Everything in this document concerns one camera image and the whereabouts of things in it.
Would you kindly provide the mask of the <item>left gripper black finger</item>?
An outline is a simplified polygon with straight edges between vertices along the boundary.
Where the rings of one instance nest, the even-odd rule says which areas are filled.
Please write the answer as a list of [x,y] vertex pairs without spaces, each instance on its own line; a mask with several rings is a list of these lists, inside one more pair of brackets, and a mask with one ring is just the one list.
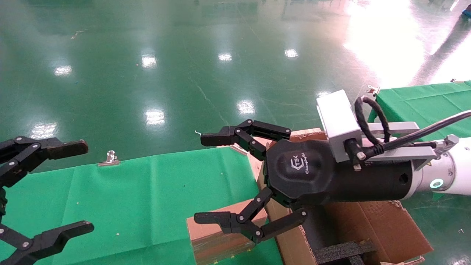
[[84,140],[61,142],[57,138],[32,139],[18,136],[0,143],[0,186],[12,187],[46,160],[88,153]]
[[1,261],[1,264],[33,265],[38,260],[62,252],[70,239],[91,233],[95,227],[91,222],[79,221],[46,230],[33,238],[27,238],[4,224],[1,224],[0,228],[0,239],[16,248],[12,255]]

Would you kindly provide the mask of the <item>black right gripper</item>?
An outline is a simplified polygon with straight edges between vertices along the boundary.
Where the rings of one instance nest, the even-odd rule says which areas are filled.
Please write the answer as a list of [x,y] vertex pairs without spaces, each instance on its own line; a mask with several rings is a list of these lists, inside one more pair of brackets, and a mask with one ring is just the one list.
[[[257,226],[252,221],[273,199],[283,206],[321,205],[331,202],[401,200],[412,184],[409,161],[373,162],[355,171],[350,161],[336,162],[325,140],[288,141],[291,129],[247,119],[237,126],[224,126],[215,134],[202,134],[203,146],[238,144],[259,161],[266,159],[266,184],[240,212],[198,212],[198,224],[217,224],[225,234],[242,234],[255,244],[303,224],[304,208]],[[255,137],[276,143],[267,151]]]

